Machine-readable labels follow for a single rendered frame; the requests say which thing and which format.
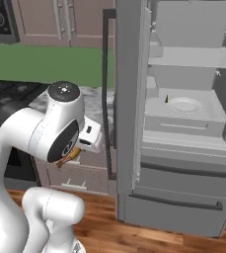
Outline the grey fridge inner drawer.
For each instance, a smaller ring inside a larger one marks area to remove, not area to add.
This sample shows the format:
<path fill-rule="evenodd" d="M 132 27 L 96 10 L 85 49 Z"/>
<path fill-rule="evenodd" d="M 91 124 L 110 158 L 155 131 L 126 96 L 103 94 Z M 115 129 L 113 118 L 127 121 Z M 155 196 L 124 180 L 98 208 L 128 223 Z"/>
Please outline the grey fridge inner drawer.
<path fill-rule="evenodd" d="M 189 119 L 180 117 L 146 116 L 146 130 L 221 137 L 226 119 Z"/>

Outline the black stove with hob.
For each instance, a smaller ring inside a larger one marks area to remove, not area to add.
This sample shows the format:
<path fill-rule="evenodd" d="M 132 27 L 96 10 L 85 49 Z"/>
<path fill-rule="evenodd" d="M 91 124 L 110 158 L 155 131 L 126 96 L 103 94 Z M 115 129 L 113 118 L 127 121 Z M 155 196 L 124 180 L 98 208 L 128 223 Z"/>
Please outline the black stove with hob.
<path fill-rule="evenodd" d="M 31 103 L 47 88 L 38 82 L 0 80 L 0 106 L 11 101 Z M 39 186 L 40 180 L 35 160 L 26 152 L 12 148 L 4 177 L 5 186 L 13 190 L 27 190 Z"/>

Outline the grey freezer drawer front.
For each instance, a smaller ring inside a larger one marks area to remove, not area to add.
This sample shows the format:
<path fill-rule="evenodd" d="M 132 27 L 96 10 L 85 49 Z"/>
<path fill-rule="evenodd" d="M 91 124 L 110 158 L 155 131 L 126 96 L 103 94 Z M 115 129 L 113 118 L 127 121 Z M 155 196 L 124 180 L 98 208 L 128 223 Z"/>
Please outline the grey freezer drawer front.
<path fill-rule="evenodd" d="M 226 172 L 226 165 L 183 161 L 164 157 L 143 156 L 141 162 L 168 167 Z M 137 187 L 166 190 L 177 193 L 226 198 L 226 178 L 178 174 L 155 169 L 140 168 Z"/>
<path fill-rule="evenodd" d="M 130 194 L 118 194 L 117 219 L 130 224 L 207 237 L 219 237 L 226 227 L 226 198 L 167 193 L 160 190 L 155 190 L 150 196 L 174 200 L 220 201 L 223 203 L 223 211 L 175 207 L 135 199 Z"/>

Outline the grey fridge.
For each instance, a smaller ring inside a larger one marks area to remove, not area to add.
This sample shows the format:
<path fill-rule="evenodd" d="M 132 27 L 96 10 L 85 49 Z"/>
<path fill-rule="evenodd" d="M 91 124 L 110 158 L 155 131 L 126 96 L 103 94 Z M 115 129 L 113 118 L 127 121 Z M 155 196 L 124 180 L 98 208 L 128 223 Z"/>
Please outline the grey fridge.
<path fill-rule="evenodd" d="M 150 33 L 146 116 L 226 119 L 215 91 L 220 68 L 226 68 L 226 0 L 159 0 Z M 174 111 L 165 103 L 178 97 L 198 100 L 198 113 Z M 143 156 L 226 165 L 226 142 L 221 137 L 146 130 Z M 157 189 L 137 187 L 129 194 L 150 196 Z"/>

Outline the white plate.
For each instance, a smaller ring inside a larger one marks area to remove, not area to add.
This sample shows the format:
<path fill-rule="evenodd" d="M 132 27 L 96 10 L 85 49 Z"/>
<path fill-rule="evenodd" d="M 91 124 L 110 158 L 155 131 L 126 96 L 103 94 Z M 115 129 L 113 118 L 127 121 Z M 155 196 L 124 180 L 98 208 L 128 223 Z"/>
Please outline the white plate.
<path fill-rule="evenodd" d="M 188 97 L 170 99 L 168 106 L 174 111 L 186 114 L 198 113 L 203 108 L 202 104 L 198 100 Z"/>

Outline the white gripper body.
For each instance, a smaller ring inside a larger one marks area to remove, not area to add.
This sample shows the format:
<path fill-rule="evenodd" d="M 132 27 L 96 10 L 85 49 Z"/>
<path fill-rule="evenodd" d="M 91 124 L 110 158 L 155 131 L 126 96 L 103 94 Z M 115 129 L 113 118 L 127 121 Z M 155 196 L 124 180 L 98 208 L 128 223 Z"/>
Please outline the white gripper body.
<path fill-rule="evenodd" d="M 78 137 L 78 146 L 86 151 L 99 153 L 103 145 L 103 135 L 99 133 L 81 132 Z"/>

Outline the beige cupboard door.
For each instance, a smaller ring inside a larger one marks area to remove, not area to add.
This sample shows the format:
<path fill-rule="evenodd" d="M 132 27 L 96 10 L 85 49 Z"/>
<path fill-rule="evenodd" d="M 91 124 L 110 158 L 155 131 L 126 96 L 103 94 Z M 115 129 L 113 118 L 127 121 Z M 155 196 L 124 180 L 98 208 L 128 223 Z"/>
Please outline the beige cupboard door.
<path fill-rule="evenodd" d="M 115 0 L 73 0 L 70 9 L 75 31 L 70 41 L 77 47 L 103 45 L 103 10 L 115 7 Z"/>
<path fill-rule="evenodd" d="M 57 0 L 62 40 L 57 37 L 52 0 L 12 0 L 22 44 L 69 46 L 63 0 Z"/>

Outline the brown chicken drumstick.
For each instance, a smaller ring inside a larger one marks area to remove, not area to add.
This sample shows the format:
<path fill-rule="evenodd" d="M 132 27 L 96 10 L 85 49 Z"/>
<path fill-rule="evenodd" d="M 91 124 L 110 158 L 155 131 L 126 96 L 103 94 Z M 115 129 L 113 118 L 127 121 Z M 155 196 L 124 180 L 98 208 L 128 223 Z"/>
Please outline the brown chicken drumstick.
<path fill-rule="evenodd" d="M 75 159 L 80 152 L 81 149 L 79 147 L 73 147 L 72 150 L 65 157 L 61 158 L 59 161 L 56 162 L 57 168 L 60 169 L 63 164 Z"/>

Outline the beige drawer front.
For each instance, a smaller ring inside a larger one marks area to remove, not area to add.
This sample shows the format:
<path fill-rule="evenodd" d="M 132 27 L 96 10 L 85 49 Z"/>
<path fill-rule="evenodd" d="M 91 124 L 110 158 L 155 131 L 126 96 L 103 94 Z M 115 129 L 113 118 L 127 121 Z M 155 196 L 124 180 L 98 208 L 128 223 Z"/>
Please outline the beige drawer front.
<path fill-rule="evenodd" d="M 106 195 L 109 191 L 108 172 L 102 168 L 84 167 L 64 164 L 60 169 L 55 165 L 46 166 L 49 185 L 51 187 L 72 190 L 62 187 L 69 178 L 73 184 L 82 184 L 86 181 L 87 191 L 72 190 L 98 195 Z"/>
<path fill-rule="evenodd" d="M 81 151 L 78 156 L 81 156 L 81 164 L 80 164 L 81 166 L 99 167 L 99 168 L 107 167 L 107 157 L 103 150 L 100 153 Z"/>

